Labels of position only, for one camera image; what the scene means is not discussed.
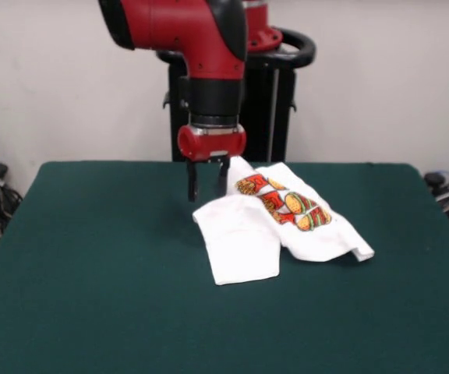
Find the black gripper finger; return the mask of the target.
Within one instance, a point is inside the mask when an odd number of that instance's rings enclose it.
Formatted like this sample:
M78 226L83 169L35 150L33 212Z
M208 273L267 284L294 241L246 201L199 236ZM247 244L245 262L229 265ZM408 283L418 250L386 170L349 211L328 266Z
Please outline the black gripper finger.
M227 191L229 158L220 159L220 168L217 177L217 196L224 196Z
M188 200L195 202L198 195L196 163L187 159L186 170L188 175Z

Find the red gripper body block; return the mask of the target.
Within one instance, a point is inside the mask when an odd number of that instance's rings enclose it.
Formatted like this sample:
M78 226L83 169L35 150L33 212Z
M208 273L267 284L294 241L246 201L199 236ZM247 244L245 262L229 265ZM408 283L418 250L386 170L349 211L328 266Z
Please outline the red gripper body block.
M246 148L246 132L241 125L228 129L184 125L178 132L177 144L181 154L195 162L240 156Z

